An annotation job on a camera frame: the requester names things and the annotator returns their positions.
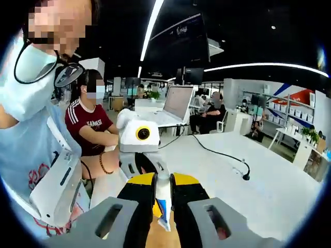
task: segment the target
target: maroon t-shirt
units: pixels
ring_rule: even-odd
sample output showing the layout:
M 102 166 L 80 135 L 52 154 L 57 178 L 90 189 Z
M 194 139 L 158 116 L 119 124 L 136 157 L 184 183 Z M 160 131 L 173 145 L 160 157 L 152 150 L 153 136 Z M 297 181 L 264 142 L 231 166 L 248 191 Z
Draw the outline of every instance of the maroon t-shirt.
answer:
M 83 126 L 90 126 L 94 131 L 104 132 L 113 124 L 101 105 L 96 105 L 91 111 L 80 99 L 77 99 L 67 108 L 65 122 L 71 136 L 82 147 L 82 156 L 94 156 L 103 152 L 104 146 L 92 144 L 79 134 Z

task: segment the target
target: face mask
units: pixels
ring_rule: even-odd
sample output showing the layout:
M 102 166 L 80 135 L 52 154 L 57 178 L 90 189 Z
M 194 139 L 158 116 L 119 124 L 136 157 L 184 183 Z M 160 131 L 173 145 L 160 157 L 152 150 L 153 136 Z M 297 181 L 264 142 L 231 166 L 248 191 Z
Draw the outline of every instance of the face mask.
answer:
M 98 86 L 96 88 L 96 101 L 97 104 L 101 104 L 104 98 L 104 93 L 106 91 L 106 89 L 104 88 L 104 85 Z
M 7 64 L 7 75 L 4 76 L 5 85 L 0 96 L 0 103 L 6 113 L 18 121 L 32 118 L 46 106 L 54 91 L 55 78 L 55 70 L 53 70 L 36 83 L 21 84 L 17 82 L 14 78 L 14 66 L 22 46 L 23 38 L 20 37 L 11 51 Z M 54 64 L 55 60 L 56 57 L 29 45 L 20 58 L 17 72 L 28 78 L 36 78 L 47 65 Z

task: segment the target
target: light blue shirt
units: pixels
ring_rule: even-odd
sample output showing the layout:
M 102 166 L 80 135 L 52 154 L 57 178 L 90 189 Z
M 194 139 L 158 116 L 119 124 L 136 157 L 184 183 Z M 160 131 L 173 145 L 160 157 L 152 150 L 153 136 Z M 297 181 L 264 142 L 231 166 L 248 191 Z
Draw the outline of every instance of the light blue shirt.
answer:
M 48 109 L 72 151 L 80 156 L 81 148 L 69 134 L 60 108 L 49 103 Z M 0 129 L 1 177 L 26 201 L 32 189 L 49 170 L 56 152 L 60 154 L 62 151 L 62 147 L 47 126 L 48 117 L 48 112 L 44 108 L 29 120 L 19 122 L 9 129 Z M 80 194 L 86 194 L 84 188 L 82 189 Z M 63 228 L 45 228 L 45 223 L 34 219 L 14 200 L 11 204 L 23 225 L 37 239 L 47 238 L 48 233 L 54 235 L 65 232 Z M 89 199 L 85 197 L 84 202 L 80 203 L 83 212 L 88 210 L 88 205 Z

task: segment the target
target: black cable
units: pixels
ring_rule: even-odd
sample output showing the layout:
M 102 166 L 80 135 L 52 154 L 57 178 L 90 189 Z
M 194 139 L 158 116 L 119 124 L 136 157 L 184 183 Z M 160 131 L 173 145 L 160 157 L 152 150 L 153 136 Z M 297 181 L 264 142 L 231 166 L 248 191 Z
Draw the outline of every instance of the black cable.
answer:
M 229 158 L 231 158 L 231 159 L 234 159 L 234 160 L 237 160 L 237 161 L 239 161 L 239 162 L 244 163 L 244 164 L 247 166 L 247 168 L 248 168 L 248 172 L 247 172 L 247 174 L 245 174 L 245 175 L 243 176 L 243 179 L 244 179 L 244 180 L 249 180 L 250 167 L 249 167 L 249 165 L 248 165 L 245 161 L 242 161 L 242 160 L 240 160 L 240 159 L 238 159 L 238 158 L 235 158 L 235 157 L 233 157 L 233 156 L 231 156 L 231 155 L 228 155 L 228 154 L 225 154 L 225 153 L 222 153 L 222 152 L 217 152 L 217 151 L 210 150 L 210 149 L 204 147 L 204 146 L 201 144 L 201 142 L 198 140 L 198 138 L 197 138 L 194 134 L 192 134 L 192 136 L 198 141 L 198 143 L 200 144 L 200 146 L 202 146 L 202 147 L 203 147 L 204 149 L 206 149 L 207 151 L 210 151 L 210 152 L 213 152 L 213 153 L 216 153 L 216 154 L 219 154 L 219 155 L 223 155 L 223 156 L 226 156 L 226 157 L 229 157 Z
M 171 143 L 175 142 L 177 139 L 179 139 L 179 138 L 184 134 L 184 132 L 185 132 L 185 127 L 184 127 L 184 126 L 180 126 L 180 127 L 183 127 L 183 128 L 184 128 L 183 131 L 182 131 L 182 133 L 181 133 L 176 139 L 174 139 L 173 141 L 170 141 L 170 142 L 167 143 L 166 145 L 164 145 L 164 146 L 162 146 L 162 147 L 159 147 L 159 149 L 162 149 L 162 148 L 164 148 L 164 147 L 170 145 Z
M 92 181 L 92 176 L 91 176 L 91 172 L 89 171 L 89 168 L 87 167 L 87 165 L 81 160 L 81 163 L 85 166 L 85 168 L 87 169 L 88 175 L 89 175 L 89 179 L 91 181 L 91 185 L 92 185 L 92 192 L 94 189 L 94 185 L 93 185 L 93 181 Z

